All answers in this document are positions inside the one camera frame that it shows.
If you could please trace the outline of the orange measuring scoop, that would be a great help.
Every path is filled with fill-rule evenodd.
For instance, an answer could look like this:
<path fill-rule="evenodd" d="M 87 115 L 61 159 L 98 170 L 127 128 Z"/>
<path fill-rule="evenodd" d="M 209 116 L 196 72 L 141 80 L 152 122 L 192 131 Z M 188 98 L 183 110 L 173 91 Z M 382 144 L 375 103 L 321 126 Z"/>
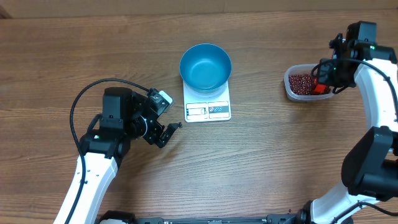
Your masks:
<path fill-rule="evenodd" d="M 318 82 L 317 78 L 314 78 L 313 80 L 313 91 L 312 93 L 314 95 L 325 95 L 325 94 L 329 94 L 330 92 L 330 87 L 324 84 L 320 84 Z"/>

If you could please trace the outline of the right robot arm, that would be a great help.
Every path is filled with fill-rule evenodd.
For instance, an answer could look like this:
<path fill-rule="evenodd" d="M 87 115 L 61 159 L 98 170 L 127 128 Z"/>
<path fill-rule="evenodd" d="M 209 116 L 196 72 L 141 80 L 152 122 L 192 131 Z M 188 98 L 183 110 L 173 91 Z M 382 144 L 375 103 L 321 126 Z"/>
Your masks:
<path fill-rule="evenodd" d="M 368 130 L 346 155 L 341 182 L 309 201 L 296 223 L 352 223 L 363 207 L 395 216 L 377 203 L 397 196 L 397 161 L 386 157 L 397 154 L 397 57 L 393 48 L 377 44 L 376 32 L 373 22 L 350 24 L 346 35 L 330 41 L 332 58 L 312 68 L 316 83 L 333 87 L 334 94 L 359 88 Z"/>

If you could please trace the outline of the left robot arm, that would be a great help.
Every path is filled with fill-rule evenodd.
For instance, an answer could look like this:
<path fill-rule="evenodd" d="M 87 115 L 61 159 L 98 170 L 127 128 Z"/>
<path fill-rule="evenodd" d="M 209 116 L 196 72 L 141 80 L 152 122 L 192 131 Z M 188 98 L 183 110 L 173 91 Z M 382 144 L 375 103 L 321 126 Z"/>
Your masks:
<path fill-rule="evenodd" d="M 78 146 L 71 186 L 55 219 L 56 223 L 94 223 L 103 197 L 131 142 L 143 138 L 163 148 L 181 123 L 163 126 L 159 116 L 174 103 L 164 91 L 151 89 L 143 96 L 129 88 L 109 87 L 103 95 L 103 111 L 91 121 Z"/>

